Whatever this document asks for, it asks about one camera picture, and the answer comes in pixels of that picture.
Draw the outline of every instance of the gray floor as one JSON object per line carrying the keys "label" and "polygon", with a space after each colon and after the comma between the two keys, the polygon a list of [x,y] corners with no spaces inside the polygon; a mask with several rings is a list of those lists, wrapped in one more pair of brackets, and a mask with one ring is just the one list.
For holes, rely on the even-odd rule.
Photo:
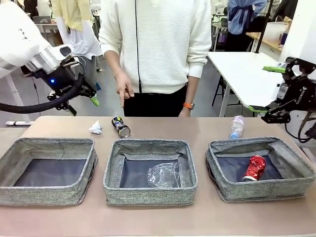
{"label": "gray floor", "polygon": [[[77,110],[78,116],[122,116],[123,111],[120,108],[119,96],[116,94],[116,84],[110,69],[107,67],[104,60],[100,61],[103,71],[98,73],[102,91],[98,92],[100,106],[95,107],[88,98],[78,97],[70,101],[70,104]],[[17,70],[12,74],[13,81],[19,91],[24,105],[37,104],[37,96],[31,78],[24,78],[22,72]],[[198,85],[197,94],[195,97],[196,107],[192,111],[193,117],[217,117],[221,108],[222,97],[217,96],[214,107],[211,106],[216,86],[219,80],[219,74],[212,63],[208,62],[204,67],[203,75]],[[47,102],[47,95],[51,91],[50,88],[40,79],[36,79],[35,83],[39,92],[40,103]],[[9,86],[5,79],[0,80],[0,102],[7,104],[15,104]],[[230,103],[238,102],[235,96],[230,97]],[[240,115],[242,106],[228,106],[226,116],[231,117]],[[41,115],[54,116],[71,116],[68,112],[57,111],[51,109],[42,112]],[[248,109],[243,109],[243,115],[246,117],[252,116]],[[35,120],[39,115],[30,114],[31,120]],[[22,116],[0,111],[0,127],[5,126],[8,120],[21,120]]]}

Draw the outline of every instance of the finger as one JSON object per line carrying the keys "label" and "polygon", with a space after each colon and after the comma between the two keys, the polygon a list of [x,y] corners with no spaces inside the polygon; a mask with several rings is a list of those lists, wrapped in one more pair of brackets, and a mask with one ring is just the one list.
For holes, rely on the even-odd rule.
{"label": "finger", "polygon": [[121,107],[124,108],[124,91],[123,90],[119,91],[119,100],[120,100]]}
{"label": "finger", "polygon": [[127,99],[129,99],[129,98],[130,98],[129,93],[125,92],[125,93],[124,93],[124,99],[127,100]]}
{"label": "finger", "polygon": [[130,95],[131,97],[134,97],[134,90],[133,90],[131,81],[129,81],[129,82],[126,84],[126,86],[127,86],[129,95]]}

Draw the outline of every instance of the blue shirt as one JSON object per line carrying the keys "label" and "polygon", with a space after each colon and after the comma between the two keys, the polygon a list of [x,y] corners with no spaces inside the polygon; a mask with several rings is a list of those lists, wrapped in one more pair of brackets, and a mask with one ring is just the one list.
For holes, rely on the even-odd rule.
{"label": "blue shirt", "polygon": [[266,4],[267,0],[228,0],[228,31],[233,35],[241,34]]}

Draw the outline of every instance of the clear plastic bottle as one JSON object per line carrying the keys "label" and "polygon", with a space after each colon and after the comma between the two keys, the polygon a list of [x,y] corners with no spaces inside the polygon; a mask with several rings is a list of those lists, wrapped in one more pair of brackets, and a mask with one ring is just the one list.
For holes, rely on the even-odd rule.
{"label": "clear plastic bottle", "polygon": [[232,126],[231,126],[231,139],[238,139],[241,137],[242,132],[243,132],[243,116],[235,116],[233,121],[232,121]]}

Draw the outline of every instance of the hand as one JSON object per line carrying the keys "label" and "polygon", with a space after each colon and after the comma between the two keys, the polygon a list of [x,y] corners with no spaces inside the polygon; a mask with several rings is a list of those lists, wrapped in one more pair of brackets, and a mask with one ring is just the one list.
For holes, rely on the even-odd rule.
{"label": "hand", "polygon": [[134,90],[130,78],[121,72],[116,76],[117,80],[117,94],[119,94],[120,105],[124,107],[124,100],[134,97]]}
{"label": "hand", "polygon": [[183,107],[182,111],[179,114],[179,118],[190,118],[191,117],[191,110]]}

